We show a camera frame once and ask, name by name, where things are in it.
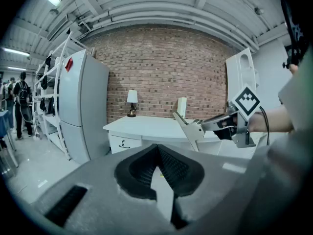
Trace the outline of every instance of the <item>refrigerator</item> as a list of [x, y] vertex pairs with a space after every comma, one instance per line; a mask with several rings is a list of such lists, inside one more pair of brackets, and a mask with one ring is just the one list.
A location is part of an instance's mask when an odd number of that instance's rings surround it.
[[[72, 58], [69, 71], [65, 69]], [[109, 68], [86, 50], [64, 60], [59, 86], [59, 116], [67, 152], [84, 164], [104, 156], [110, 149], [107, 124]]]

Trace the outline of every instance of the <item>floor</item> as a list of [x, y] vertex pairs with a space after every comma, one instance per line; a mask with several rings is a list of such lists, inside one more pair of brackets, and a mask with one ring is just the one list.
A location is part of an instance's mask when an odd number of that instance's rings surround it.
[[14, 154], [19, 167], [16, 176], [7, 180], [7, 185], [13, 195], [31, 204], [79, 164], [67, 160], [64, 153], [44, 135], [41, 140], [35, 140], [24, 131], [23, 137], [23, 140], [15, 141], [17, 151]]

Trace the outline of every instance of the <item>table lamp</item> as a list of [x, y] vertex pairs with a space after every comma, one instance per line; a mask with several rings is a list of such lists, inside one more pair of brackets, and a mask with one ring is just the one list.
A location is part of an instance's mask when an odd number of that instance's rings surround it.
[[137, 91], [134, 90], [128, 91], [127, 102], [132, 103], [131, 110], [127, 113], [127, 116], [133, 118], [136, 116], [134, 112], [137, 110], [137, 108], [134, 106], [134, 103], [138, 103]]

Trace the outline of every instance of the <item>brick wall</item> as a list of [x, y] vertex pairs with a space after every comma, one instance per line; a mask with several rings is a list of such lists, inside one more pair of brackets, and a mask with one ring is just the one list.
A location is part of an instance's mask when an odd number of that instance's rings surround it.
[[137, 114], [172, 118], [179, 97], [187, 97], [186, 118], [224, 112], [225, 61], [239, 51], [210, 35], [181, 27], [137, 25], [100, 33], [84, 41], [110, 68], [107, 120], [130, 109], [128, 90], [137, 90]]

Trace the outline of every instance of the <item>desk drawer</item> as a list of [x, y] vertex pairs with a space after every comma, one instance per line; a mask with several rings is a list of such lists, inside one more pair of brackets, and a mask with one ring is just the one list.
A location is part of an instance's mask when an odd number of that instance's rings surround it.
[[141, 146], [141, 140], [109, 135], [112, 153]]

